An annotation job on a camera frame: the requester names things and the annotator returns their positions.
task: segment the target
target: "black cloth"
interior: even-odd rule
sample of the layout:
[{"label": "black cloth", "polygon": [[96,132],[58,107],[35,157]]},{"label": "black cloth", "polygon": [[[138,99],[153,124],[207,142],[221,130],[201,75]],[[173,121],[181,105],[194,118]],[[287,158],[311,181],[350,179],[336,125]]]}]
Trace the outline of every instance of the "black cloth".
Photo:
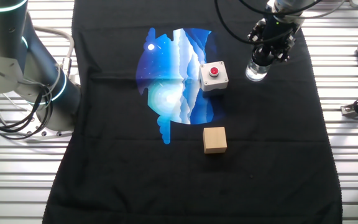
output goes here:
[{"label": "black cloth", "polygon": [[[262,18],[238,1],[219,3],[243,37]],[[225,94],[213,98],[212,122],[170,122],[169,144],[148,105],[150,93],[141,95],[136,80],[152,27],[171,40],[177,29],[212,31],[207,62],[224,61],[230,79]],[[83,98],[44,224],[342,222],[339,180],[300,31],[290,61],[258,83],[244,75],[252,47],[223,29],[212,0],[76,0],[73,36]],[[205,155],[203,128],[221,126],[226,153]]]}]

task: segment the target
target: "gray robot arm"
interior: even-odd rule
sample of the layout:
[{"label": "gray robot arm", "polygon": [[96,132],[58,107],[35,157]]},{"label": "gray robot arm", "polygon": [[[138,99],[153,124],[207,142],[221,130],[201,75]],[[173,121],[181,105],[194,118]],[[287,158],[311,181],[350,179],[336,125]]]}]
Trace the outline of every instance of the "gray robot arm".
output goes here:
[{"label": "gray robot arm", "polygon": [[[68,79],[69,63],[64,68],[50,55],[37,37],[27,13],[27,0],[0,0],[0,93],[15,91],[29,103],[34,103],[42,91],[38,85],[54,86],[53,111],[47,128],[54,131],[72,130],[80,104],[80,87]],[[45,117],[45,102],[37,110],[40,120]]]}]

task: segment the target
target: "red button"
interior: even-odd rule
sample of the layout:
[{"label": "red button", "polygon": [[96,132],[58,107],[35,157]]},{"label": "red button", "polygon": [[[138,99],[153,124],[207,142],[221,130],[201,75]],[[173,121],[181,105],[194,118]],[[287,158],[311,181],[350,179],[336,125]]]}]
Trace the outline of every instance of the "red button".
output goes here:
[{"label": "red button", "polygon": [[216,75],[216,74],[218,74],[218,73],[219,73],[219,69],[218,69],[218,68],[213,67],[213,68],[211,68],[210,72],[211,72],[211,74],[212,74],[212,75]]}]

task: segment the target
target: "clear glass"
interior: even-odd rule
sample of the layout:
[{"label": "clear glass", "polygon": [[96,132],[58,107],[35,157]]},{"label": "clear glass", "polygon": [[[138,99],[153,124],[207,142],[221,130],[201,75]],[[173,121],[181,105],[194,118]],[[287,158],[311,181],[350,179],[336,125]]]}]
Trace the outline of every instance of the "clear glass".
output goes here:
[{"label": "clear glass", "polygon": [[270,65],[268,66],[259,66],[252,60],[249,60],[248,66],[246,68],[247,78],[254,82],[259,82],[263,80],[269,71]]}]

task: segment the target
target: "blue led ring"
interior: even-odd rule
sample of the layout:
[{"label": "blue led ring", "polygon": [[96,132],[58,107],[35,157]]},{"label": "blue led ring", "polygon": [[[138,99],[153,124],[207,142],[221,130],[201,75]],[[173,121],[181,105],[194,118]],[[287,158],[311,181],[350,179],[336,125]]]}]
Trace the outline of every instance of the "blue led ring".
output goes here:
[{"label": "blue led ring", "polygon": [[27,2],[27,0],[23,0],[22,2],[20,2],[19,4],[15,5],[15,6],[10,6],[10,7],[2,7],[0,8],[0,12],[9,12],[12,10],[15,10],[17,8],[20,8],[22,5],[24,5]]}]

